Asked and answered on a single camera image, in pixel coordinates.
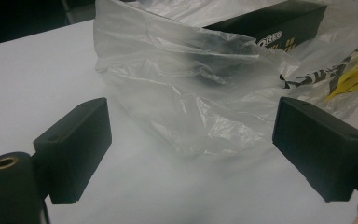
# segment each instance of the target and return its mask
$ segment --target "table surface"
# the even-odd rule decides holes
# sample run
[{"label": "table surface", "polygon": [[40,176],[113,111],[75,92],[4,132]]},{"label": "table surface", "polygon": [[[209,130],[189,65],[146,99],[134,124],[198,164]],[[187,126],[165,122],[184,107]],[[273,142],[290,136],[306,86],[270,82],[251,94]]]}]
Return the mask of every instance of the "table surface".
[{"label": "table surface", "polygon": [[[352,223],[271,145],[231,157],[176,155],[131,120],[94,70],[92,21],[0,44],[0,155],[33,141],[75,106],[108,99],[113,144],[81,200],[51,223]],[[346,120],[358,128],[358,108]]]}]

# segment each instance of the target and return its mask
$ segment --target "plastic bag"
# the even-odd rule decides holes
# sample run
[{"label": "plastic bag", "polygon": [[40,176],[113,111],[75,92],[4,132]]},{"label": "plastic bag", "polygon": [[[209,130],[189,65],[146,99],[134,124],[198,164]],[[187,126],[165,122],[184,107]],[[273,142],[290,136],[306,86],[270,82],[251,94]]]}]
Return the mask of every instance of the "plastic bag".
[{"label": "plastic bag", "polygon": [[358,2],[329,3],[317,38],[291,55],[260,48],[251,37],[190,25],[277,2],[98,0],[96,69],[135,120],[181,153],[270,146],[279,98],[291,90],[280,75],[287,81],[349,55],[358,45]]},{"label": "plastic bag", "polygon": [[340,63],[290,77],[289,96],[310,102],[336,117],[347,117],[358,105],[358,48]]}]

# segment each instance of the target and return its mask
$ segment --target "dark background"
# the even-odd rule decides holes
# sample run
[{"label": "dark background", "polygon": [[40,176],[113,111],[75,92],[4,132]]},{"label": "dark background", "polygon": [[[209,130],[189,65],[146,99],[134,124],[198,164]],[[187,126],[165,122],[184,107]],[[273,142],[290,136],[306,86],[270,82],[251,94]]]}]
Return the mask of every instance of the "dark background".
[{"label": "dark background", "polygon": [[[65,0],[70,8],[95,0]],[[0,43],[68,24],[62,0],[0,0]]]}]

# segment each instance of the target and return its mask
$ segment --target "brass insert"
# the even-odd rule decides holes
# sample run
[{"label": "brass insert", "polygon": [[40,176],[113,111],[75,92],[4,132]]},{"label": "brass insert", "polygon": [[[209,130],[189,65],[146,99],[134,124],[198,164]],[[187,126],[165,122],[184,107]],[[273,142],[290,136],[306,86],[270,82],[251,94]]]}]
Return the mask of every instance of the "brass insert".
[{"label": "brass insert", "polygon": [[17,157],[4,157],[0,159],[0,170],[4,170],[8,167],[13,166],[19,161]]}]

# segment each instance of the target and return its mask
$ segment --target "clear plastic bag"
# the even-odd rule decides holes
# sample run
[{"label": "clear plastic bag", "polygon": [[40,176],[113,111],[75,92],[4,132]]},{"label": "clear plastic bag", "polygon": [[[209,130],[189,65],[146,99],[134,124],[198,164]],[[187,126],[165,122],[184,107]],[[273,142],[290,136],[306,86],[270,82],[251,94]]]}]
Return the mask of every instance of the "clear plastic bag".
[{"label": "clear plastic bag", "polygon": [[344,119],[358,106],[358,48],[334,66],[289,78],[290,97]]},{"label": "clear plastic bag", "polygon": [[329,2],[318,36],[290,55],[196,27],[277,2],[98,0],[96,69],[135,120],[181,153],[263,147],[279,98],[292,90],[280,75],[287,81],[332,66],[358,46],[358,2],[351,0]]}]

